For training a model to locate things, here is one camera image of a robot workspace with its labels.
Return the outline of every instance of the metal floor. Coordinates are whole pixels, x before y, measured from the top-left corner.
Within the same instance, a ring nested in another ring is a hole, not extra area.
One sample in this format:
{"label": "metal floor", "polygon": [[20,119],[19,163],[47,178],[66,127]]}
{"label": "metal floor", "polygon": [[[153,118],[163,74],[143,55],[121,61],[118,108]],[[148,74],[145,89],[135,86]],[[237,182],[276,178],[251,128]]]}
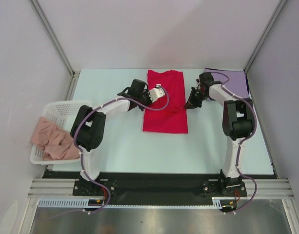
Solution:
{"label": "metal floor", "polygon": [[290,234],[281,200],[254,200],[236,215],[203,209],[108,208],[88,216],[38,208],[30,234]]}

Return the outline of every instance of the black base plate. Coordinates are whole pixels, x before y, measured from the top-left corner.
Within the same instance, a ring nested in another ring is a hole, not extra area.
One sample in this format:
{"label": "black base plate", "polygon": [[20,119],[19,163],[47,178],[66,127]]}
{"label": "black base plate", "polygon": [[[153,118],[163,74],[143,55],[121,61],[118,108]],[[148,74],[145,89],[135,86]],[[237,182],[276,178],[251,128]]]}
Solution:
{"label": "black base plate", "polygon": [[240,186],[219,189],[217,181],[204,181],[202,183],[203,196],[213,197],[213,196],[230,196],[235,197],[235,191],[239,193],[240,196],[247,196],[246,186],[244,182],[241,182]]}

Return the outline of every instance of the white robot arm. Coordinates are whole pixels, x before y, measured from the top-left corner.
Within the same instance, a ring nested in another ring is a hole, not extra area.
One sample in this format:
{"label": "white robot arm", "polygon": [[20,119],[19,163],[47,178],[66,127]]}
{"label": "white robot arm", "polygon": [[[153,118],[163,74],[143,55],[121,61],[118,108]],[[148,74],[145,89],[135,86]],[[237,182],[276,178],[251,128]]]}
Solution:
{"label": "white robot arm", "polygon": [[249,137],[255,126],[255,119],[247,104],[253,105],[250,98],[235,98],[222,82],[214,81],[210,72],[202,73],[197,79],[197,88],[192,87],[192,92],[185,105],[186,109],[201,107],[202,101],[212,98],[223,108],[222,127],[227,136],[227,149],[223,168],[220,172],[220,189],[236,188],[241,184],[242,155],[244,150],[244,139]]}

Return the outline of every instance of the light blue table surface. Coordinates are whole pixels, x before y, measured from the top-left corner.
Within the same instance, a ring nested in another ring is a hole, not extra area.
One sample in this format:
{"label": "light blue table surface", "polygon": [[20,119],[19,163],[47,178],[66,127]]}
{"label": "light blue table surface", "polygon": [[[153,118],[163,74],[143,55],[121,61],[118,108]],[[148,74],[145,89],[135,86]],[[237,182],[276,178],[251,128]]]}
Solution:
{"label": "light blue table surface", "polygon": [[[82,70],[73,100],[90,100],[94,106],[113,99],[133,79],[147,81],[148,69]],[[154,69],[157,72],[168,69]],[[186,99],[203,69],[183,71]],[[223,108],[204,101],[201,109],[188,110],[188,134],[142,131],[144,112],[133,109],[106,122],[101,145],[92,153],[99,157],[100,171],[136,173],[219,173],[226,153],[222,130]],[[80,163],[54,165],[54,171],[80,171]],[[260,125],[247,141],[242,172],[272,175],[273,169]]]}

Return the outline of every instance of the black bracket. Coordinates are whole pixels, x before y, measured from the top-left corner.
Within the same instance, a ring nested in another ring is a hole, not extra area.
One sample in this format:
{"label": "black bracket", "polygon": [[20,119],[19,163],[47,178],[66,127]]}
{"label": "black bracket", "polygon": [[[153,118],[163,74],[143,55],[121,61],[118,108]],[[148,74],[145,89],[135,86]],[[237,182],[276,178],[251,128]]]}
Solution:
{"label": "black bracket", "polygon": [[214,81],[211,72],[204,72],[199,75],[197,88],[192,87],[184,109],[195,109],[202,106],[202,102],[209,98],[210,87],[214,84],[222,84],[221,81]]}
{"label": "black bracket", "polygon": [[[80,107],[76,120],[71,128],[70,135],[74,138],[77,128],[82,120],[92,111],[92,107],[83,105]],[[84,147],[87,151],[97,148],[103,138],[106,115],[102,112],[94,112],[79,130],[77,144]]]}
{"label": "black bracket", "polygon": [[[123,96],[125,98],[131,98],[133,100],[136,100],[140,102],[141,104],[148,106],[152,103],[150,96],[149,96],[149,90],[148,85],[146,82],[134,79],[132,81],[131,87],[125,88],[121,93],[118,93],[118,96]],[[134,102],[130,102],[129,110],[134,109],[138,105]]]}
{"label": "black bracket", "polygon": [[[244,100],[253,106],[250,98]],[[243,116],[237,117],[237,112],[243,114]],[[226,136],[232,140],[248,137],[252,133],[255,124],[253,113],[244,102],[240,100],[224,102],[222,126]]]}

